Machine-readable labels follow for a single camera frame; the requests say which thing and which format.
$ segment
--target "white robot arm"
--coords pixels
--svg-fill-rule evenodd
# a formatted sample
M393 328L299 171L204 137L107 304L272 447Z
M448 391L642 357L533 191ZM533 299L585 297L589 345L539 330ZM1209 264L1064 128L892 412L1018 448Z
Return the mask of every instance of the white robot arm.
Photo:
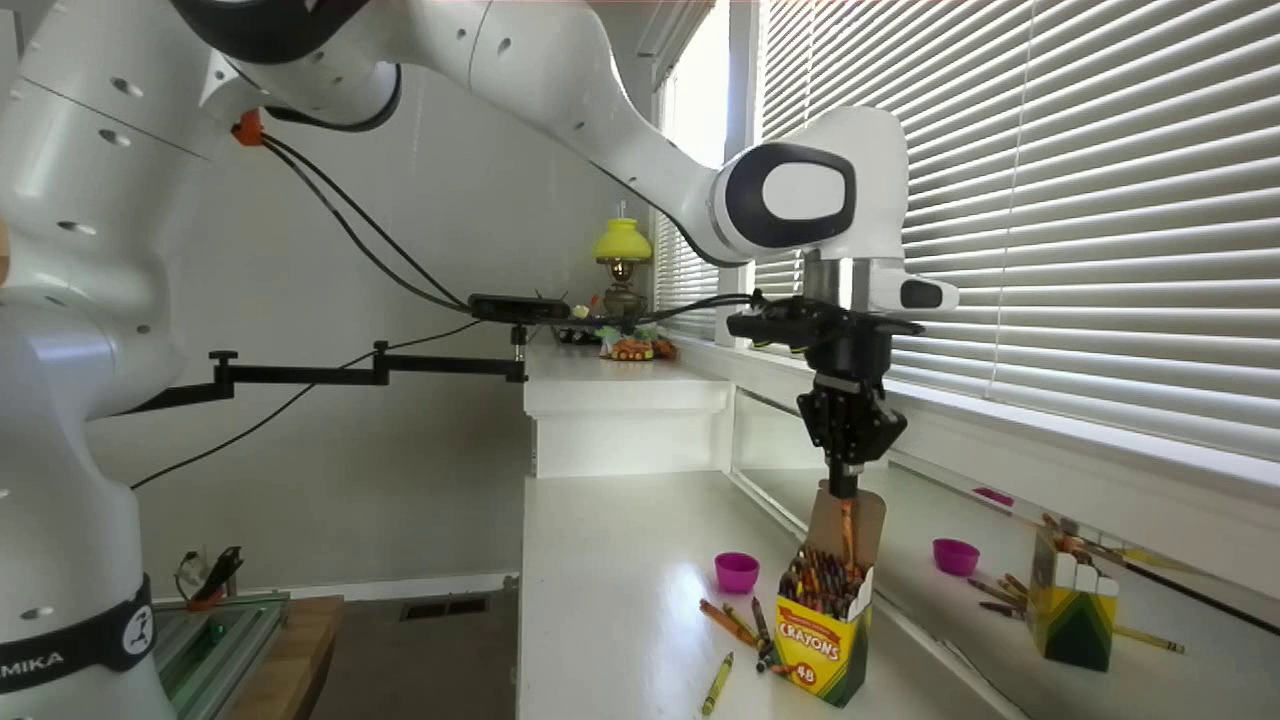
M652 201L717 265L812 247L861 261L867 310L956 302L902 269L906 151L887 113L833 110L716 170L635 111L581 3L55 3L0 114L0 717L173 717L137 503L83 425L177 378L166 261L246 110L366 129L394 111L398 65L422 65Z

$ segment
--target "magenta cup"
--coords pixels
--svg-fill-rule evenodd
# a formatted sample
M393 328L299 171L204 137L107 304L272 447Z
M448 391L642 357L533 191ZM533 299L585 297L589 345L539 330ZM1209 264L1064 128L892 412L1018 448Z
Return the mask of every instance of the magenta cup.
M721 589L746 594L760 577L760 561L745 552L722 552L716 556L716 579Z
M957 539L938 538L933 541L933 561L938 570L948 575L968 578L978 566L978 548Z

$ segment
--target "floor vent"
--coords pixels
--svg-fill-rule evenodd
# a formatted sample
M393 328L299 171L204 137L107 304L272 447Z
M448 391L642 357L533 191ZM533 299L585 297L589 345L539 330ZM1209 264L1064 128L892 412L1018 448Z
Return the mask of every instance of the floor vent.
M486 597L443 598L404 606L401 621L444 618L447 615L472 615L489 611Z

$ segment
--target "white blinds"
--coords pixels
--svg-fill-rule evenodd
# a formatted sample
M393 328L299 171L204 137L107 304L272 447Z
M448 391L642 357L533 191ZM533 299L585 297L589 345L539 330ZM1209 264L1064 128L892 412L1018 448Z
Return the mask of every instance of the white blinds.
M765 137L893 111L908 269L961 288L896 377L1280 460L1280 1L771 10Z
M699 163L716 168L724 161L728 122L728 1L718 0L707 13L662 86L663 133ZM666 215L654 215L657 307L666 310L716 295L719 272L689 247ZM716 310L682 313L662 324L713 340Z

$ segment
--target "window sill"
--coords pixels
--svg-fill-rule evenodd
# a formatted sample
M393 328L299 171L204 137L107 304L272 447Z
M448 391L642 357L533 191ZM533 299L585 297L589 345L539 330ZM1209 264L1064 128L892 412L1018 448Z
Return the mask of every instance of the window sill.
M803 361L681 338L681 359L791 407ZM1280 597L1280 464L886 380L910 428L892 456L964 492L986 486Z

